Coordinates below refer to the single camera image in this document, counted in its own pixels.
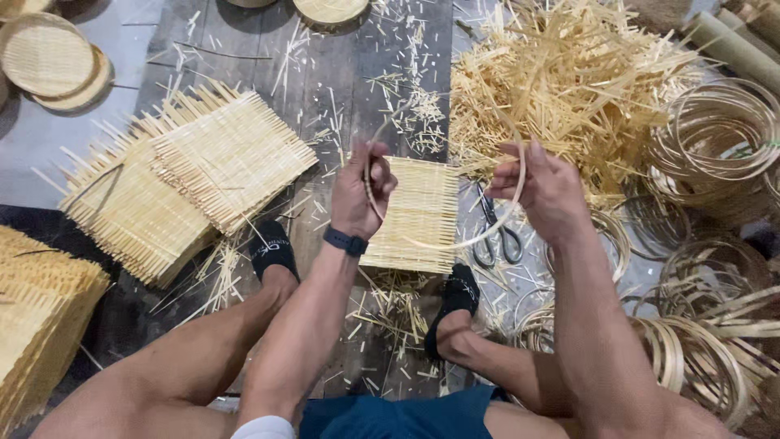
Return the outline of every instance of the scissors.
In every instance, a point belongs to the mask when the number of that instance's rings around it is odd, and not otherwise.
[[[482,212],[485,214],[485,224],[480,230],[480,233],[482,234],[493,224],[495,224],[498,219],[495,216],[493,198],[488,198],[485,196],[482,185],[479,183],[477,183],[477,190],[480,196],[480,203],[482,204]],[[501,248],[504,254],[504,259],[506,259],[506,262],[509,262],[512,265],[516,265],[518,262],[520,262],[520,258],[523,257],[523,244],[520,241],[520,237],[517,236],[517,233],[515,233],[514,230],[509,229],[507,226],[501,226],[498,228],[498,236],[501,240]],[[509,243],[509,239],[515,241],[517,247],[516,250],[512,249],[512,246]],[[479,256],[476,245],[474,245],[471,251],[474,255],[474,260],[477,262],[477,265],[484,269],[491,269],[495,266],[495,250],[493,250],[490,238],[486,237],[484,239],[484,243],[485,247],[487,248],[487,253],[489,254],[488,261],[484,261]]]

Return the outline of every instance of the hand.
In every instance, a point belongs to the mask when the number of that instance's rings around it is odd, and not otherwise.
[[[355,145],[352,157],[344,169],[339,171],[333,187],[331,226],[334,229],[366,241],[377,233],[382,220],[368,201],[363,173],[370,160],[371,193],[384,217],[390,193],[398,184],[398,179],[390,173],[388,161],[382,158],[388,152],[389,148],[384,143]]]
[[[501,145],[503,152],[517,157],[514,144]],[[520,164],[502,163],[493,171],[488,197],[511,199],[517,188]],[[580,174],[574,166],[548,155],[539,141],[526,148],[526,183],[520,195],[531,226],[553,248],[570,240],[583,228],[592,227],[585,204]]]

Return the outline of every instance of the scissor handle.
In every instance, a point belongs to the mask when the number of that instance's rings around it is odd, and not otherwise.
[[[480,229],[480,234],[484,233],[484,231],[487,228],[488,228],[487,224],[482,226],[482,228]],[[479,244],[475,244],[471,248],[471,254],[474,256],[474,262],[476,262],[478,266],[480,266],[480,267],[482,267],[484,269],[491,269],[491,268],[493,268],[495,266],[495,251],[493,250],[493,246],[491,245],[491,242],[490,242],[489,238],[483,239],[482,242],[484,242],[485,247],[487,247],[487,254],[488,254],[488,257],[490,259],[488,261],[485,261],[484,259],[482,259],[480,257],[480,254],[477,251],[477,246]]]
[[[499,227],[498,233],[501,235],[501,249],[504,253],[504,259],[512,265],[517,265],[523,258],[523,242],[520,240],[520,237],[517,236],[517,233],[508,227]],[[509,247],[508,238],[512,238],[512,240],[515,241],[515,244],[517,244],[516,251],[513,251]]]

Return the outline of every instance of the forearm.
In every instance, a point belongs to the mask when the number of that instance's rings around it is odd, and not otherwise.
[[[659,389],[606,252],[589,222],[562,243],[555,249],[555,352],[576,411],[586,426],[644,430],[661,410]]]
[[[239,425],[266,415],[292,419],[339,338],[357,263],[323,243],[309,277],[261,339],[246,375]]]

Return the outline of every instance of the knee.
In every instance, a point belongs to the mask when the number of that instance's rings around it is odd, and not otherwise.
[[[41,422],[31,439],[133,437],[149,399],[146,384],[107,369],[76,389]]]

